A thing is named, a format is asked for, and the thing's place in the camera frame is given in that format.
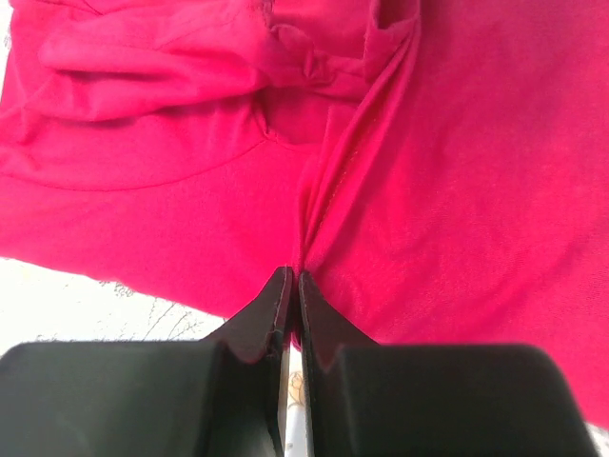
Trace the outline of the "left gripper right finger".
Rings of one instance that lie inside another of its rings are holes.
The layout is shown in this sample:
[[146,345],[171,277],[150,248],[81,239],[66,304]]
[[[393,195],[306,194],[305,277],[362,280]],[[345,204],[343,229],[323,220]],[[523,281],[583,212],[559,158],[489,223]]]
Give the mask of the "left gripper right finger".
[[299,279],[313,456],[591,456],[564,377],[525,345],[383,346]]

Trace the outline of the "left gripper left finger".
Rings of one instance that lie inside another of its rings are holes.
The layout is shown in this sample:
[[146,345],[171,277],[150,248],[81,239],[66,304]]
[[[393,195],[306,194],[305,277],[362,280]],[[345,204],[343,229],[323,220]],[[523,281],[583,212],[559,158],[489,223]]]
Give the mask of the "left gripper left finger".
[[281,456],[292,271],[197,341],[48,342],[1,360],[5,456]]

